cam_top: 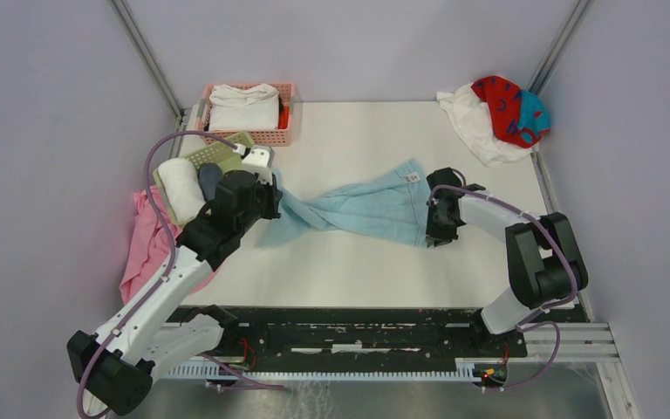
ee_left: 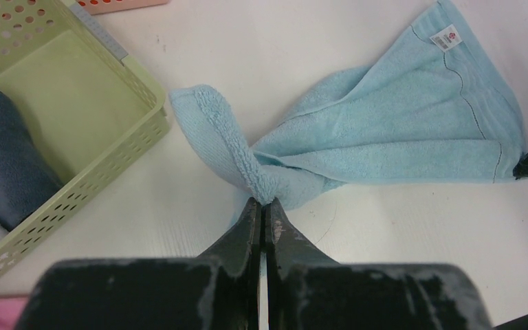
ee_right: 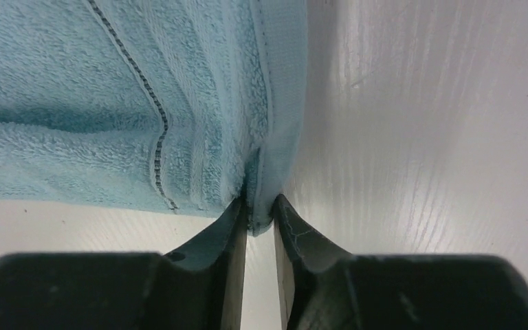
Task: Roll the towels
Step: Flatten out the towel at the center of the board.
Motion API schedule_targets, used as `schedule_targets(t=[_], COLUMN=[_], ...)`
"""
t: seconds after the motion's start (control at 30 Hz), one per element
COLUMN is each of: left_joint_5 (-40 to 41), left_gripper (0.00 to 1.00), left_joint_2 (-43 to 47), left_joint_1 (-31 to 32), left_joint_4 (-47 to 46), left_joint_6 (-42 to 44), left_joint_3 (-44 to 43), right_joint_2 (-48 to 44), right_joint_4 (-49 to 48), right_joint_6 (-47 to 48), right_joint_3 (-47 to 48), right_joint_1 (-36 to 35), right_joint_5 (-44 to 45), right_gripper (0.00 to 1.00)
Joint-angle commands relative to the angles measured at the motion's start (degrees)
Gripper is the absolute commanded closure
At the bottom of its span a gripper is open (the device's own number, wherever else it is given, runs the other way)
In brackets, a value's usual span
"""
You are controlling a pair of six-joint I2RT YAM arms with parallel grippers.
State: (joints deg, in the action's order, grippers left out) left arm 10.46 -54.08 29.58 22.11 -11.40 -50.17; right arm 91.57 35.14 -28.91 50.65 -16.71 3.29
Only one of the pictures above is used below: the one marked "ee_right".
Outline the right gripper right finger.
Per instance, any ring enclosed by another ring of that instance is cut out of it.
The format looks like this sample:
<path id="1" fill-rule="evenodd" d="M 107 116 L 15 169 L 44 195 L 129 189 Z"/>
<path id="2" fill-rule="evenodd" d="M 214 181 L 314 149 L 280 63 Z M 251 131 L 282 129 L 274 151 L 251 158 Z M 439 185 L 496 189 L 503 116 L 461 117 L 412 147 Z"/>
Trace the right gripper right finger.
<path id="1" fill-rule="evenodd" d="M 489 254 L 352 254 L 273 204 L 284 329 L 528 329 L 528 284 Z"/>

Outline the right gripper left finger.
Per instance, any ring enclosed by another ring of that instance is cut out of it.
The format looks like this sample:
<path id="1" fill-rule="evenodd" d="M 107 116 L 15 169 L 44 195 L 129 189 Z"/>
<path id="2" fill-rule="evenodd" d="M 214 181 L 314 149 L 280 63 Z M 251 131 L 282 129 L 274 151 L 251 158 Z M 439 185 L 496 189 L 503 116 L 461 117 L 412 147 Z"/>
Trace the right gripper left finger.
<path id="1" fill-rule="evenodd" d="M 0 329 L 239 329 L 247 206 L 167 254 L 0 257 Z"/>

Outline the light blue towel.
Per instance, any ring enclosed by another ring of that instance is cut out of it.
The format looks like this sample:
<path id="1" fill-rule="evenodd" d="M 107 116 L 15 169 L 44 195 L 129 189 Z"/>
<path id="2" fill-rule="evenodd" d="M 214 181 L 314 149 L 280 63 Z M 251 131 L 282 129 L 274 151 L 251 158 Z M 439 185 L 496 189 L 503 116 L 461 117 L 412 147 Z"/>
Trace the light blue towel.
<path id="1" fill-rule="evenodd" d="M 0 199 L 270 225 L 307 85 L 304 1 L 0 1 Z"/>

